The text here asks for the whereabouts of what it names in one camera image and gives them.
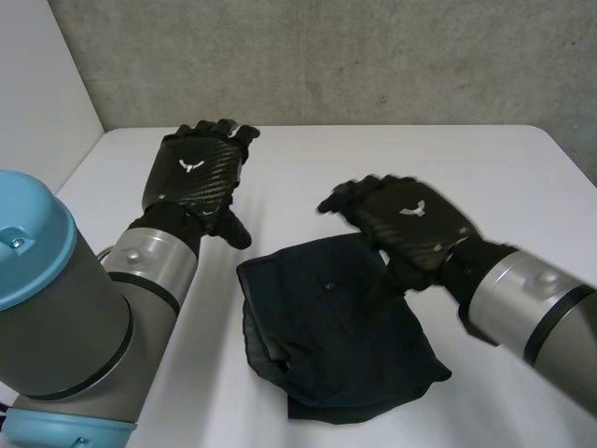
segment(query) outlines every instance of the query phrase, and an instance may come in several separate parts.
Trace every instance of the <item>white table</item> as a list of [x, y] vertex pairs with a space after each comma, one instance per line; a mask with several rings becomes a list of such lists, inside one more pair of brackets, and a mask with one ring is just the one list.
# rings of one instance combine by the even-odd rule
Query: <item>white table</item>
[[[113, 244], [169, 128], [105, 135], [60, 191], [93, 249]], [[416, 175], [485, 235], [526, 247], [597, 284], [597, 189], [548, 135], [527, 126], [263, 127], [235, 194], [253, 234], [238, 252], [204, 239], [191, 287], [131, 447], [592, 447], [597, 423], [502, 348], [468, 337], [438, 288], [408, 296], [452, 378], [361, 425], [292, 422], [285, 394], [248, 368], [235, 267], [352, 231], [314, 208], [338, 183]]]

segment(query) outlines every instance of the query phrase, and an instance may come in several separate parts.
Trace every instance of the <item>carbon fiber glove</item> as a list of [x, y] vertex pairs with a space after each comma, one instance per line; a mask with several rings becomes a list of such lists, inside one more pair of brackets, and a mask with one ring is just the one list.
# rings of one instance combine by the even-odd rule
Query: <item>carbon fiber glove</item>
[[402, 289], [433, 285], [451, 247], [478, 235], [451, 203], [411, 177], [368, 175], [340, 184], [317, 210], [340, 213], [386, 252], [388, 279]]
[[147, 180], [144, 210], [175, 203], [199, 219], [203, 234], [221, 236], [238, 249], [251, 245], [251, 235], [229, 207], [259, 131], [242, 126], [231, 136], [236, 128], [231, 119], [203, 120], [194, 129], [182, 125], [166, 135]]

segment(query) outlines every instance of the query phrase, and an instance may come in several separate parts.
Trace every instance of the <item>black band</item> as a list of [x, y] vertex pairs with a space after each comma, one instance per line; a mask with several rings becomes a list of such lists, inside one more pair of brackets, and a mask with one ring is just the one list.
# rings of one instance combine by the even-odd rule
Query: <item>black band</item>
[[582, 285], [570, 289], [565, 296], [559, 299], [551, 309], [543, 316], [539, 325], [536, 326], [535, 330], [531, 334], [529, 341], [524, 347], [524, 360], [530, 365], [534, 365], [539, 355], [539, 350], [543, 346], [543, 343], [548, 338], [551, 331], [556, 325], [562, 320], [562, 318], [595, 290], [592, 287]]
[[122, 340], [120, 347], [118, 348], [116, 353], [108, 360], [108, 362], [106, 362], [97, 372], [95, 372], [87, 380], [83, 381], [82, 383], [79, 383], [78, 385], [69, 387], [68, 389], [65, 389], [65, 390], [62, 390], [60, 392], [56, 392], [53, 394], [27, 395], [27, 398], [37, 399], [40, 401], [66, 399], [68, 397], [78, 394], [79, 392], [82, 392], [83, 390], [91, 387], [92, 385], [94, 385], [95, 383], [100, 381], [102, 378], [104, 378], [104, 376], [106, 376], [112, 369], [114, 369], [114, 367], [118, 364], [118, 362], [122, 359], [122, 357], [126, 353], [127, 348], [129, 348], [129, 344], [131, 343], [132, 334], [134, 331], [134, 319], [132, 318], [131, 306], [129, 305], [129, 301], [127, 301], [126, 298], [122, 297], [122, 299], [124, 299], [124, 301], [127, 304], [127, 307], [129, 308], [129, 326], [127, 327], [127, 331], [124, 334], [124, 339]]
[[144, 277], [139, 275], [134, 275], [133, 273], [108, 273], [110, 278], [115, 282], [121, 283], [130, 283], [131, 285], [135, 285], [136, 287], [142, 287], [149, 292], [153, 292], [156, 296], [164, 300], [170, 307], [174, 310], [174, 313], [178, 315], [180, 313], [180, 304], [174, 298], [174, 296], [165, 288], [161, 287], [157, 283], [152, 282], [151, 280], [147, 280]]

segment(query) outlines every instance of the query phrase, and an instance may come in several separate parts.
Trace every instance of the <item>black cloth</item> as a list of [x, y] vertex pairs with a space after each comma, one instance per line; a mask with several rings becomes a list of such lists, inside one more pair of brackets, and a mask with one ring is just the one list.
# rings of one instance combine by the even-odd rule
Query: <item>black cloth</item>
[[289, 418], [359, 423], [450, 378], [385, 270], [360, 234], [238, 267], [249, 365], [288, 394]]

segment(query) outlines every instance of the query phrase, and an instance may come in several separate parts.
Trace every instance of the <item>bird logo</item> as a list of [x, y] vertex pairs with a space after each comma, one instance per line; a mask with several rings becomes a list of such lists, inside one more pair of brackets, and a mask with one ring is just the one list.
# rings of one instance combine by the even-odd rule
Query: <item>bird logo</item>
[[202, 166], [205, 163], [205, 161], [200, 161], [196, 165], [193, 165], [192, 163], [191, 164], [186, 164], [185, 161], [183, 161], [181, 159], [180, 161], [178, 161], [178, 163], [180, 163], [180, 166], [182, 166], [183, 168], [185, 168], [187, 170], [187, 173], [190, 173], [195, 168], [199, 168], [200, 166]]
[[403, 208], [400, 210], [400, 215], [415, 215], [416, 217], [422, 217], [425, 214], [425, 201], [419, 201], [418, 207], [414, 210]]

